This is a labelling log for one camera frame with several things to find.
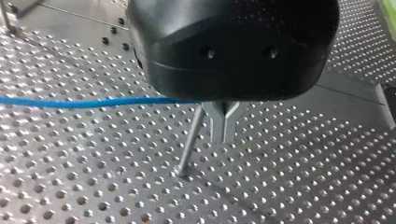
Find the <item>black plastic cover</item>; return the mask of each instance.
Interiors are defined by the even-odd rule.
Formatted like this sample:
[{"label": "black plastic cover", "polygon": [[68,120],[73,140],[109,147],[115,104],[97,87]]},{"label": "black plastic cover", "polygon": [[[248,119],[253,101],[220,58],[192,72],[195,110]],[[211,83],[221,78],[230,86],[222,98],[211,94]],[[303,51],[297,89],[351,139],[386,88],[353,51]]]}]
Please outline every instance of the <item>black plastic cover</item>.
[{"label": "black plastic cover", "polygon": [[130,0],[134,53],[160,93],[183,99],[288,99],[318,81],[337,0]]}]

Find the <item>blue cable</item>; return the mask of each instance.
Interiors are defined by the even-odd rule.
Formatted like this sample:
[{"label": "blue cable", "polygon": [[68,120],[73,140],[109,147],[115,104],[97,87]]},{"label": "blue cable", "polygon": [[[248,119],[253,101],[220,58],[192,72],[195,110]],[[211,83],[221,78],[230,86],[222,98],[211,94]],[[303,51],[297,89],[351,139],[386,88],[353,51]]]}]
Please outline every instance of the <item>blue cable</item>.
[{"label": "blue cable", "polygon": [[48,101],[48,100],[29,100],[23,98],[0,97],[0,105],[24,105],[47,108],[68,108],[83,109],[97,108],[114,105],[164,105],[164,104],[198,104],[197,101],[174,100],[167,97],[123,97],[115,99],[102,99],[91,101]]}]

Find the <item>perforated metal table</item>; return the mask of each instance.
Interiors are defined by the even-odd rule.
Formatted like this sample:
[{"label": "perforated metal table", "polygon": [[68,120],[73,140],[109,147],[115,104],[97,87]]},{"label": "perforated metal table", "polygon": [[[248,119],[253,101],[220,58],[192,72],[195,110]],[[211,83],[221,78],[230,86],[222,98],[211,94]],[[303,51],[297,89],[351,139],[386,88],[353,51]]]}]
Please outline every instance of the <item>perforated metal table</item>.
[{"label": "perforated metal table", "polygon": [[[21,34],[0,35],[0,95],[158,94],[121,48],[124,4],[46,0],[14,21]],[[361,84],[394,82],[394,43],[375,1],[340,6],[329,68]],[[211,146],[205,120],[191,174],[179,178],[173,167],[193,111],[0,105],[0,223],[396,223],[389,127],[299,101],[251,103],[234,144]]]}]

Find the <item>metal rod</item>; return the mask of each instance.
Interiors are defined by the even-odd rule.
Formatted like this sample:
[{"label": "metal rod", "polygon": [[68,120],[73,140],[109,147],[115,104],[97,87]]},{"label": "metal rod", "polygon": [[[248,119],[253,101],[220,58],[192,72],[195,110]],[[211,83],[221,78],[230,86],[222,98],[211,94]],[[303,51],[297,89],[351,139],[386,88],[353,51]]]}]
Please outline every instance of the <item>metal rod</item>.
[{"label": "metal rod", "polygon": [[7,9],[6,9],[6,4],[4,3],[4,0],[0,0],[0,9],[1,9],[1,14],[3,16],[4,23],[6,24],[6,27],[10,33],[13,33],[15,31],[15,27],[11,25],[9,22],[8,14],[7,14]]},{"label": "metal rod", "polygon": [[183,154],[181,155],[180,164],[175,167],[175,173],[178,176],[184,176],[187,174],[186,169],[189,163],[192,149],[195,145],[195,140],[199,130],[201,129],[202,119],[204,118],[204,110],[201,105],[195,110],[194,118],[192,120],[189,135],[187,136],[186,146],[184,146]]}]

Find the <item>green object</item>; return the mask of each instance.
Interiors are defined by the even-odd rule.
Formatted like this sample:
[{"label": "green object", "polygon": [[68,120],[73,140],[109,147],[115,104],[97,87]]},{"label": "green object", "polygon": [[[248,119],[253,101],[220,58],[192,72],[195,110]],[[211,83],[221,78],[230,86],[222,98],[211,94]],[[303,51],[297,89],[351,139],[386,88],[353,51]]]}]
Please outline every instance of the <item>green object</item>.
[{"label": "green object", "polygon": [[379,5],[387,21],[390,34],[396,41],[396,0],[381,0]]}]

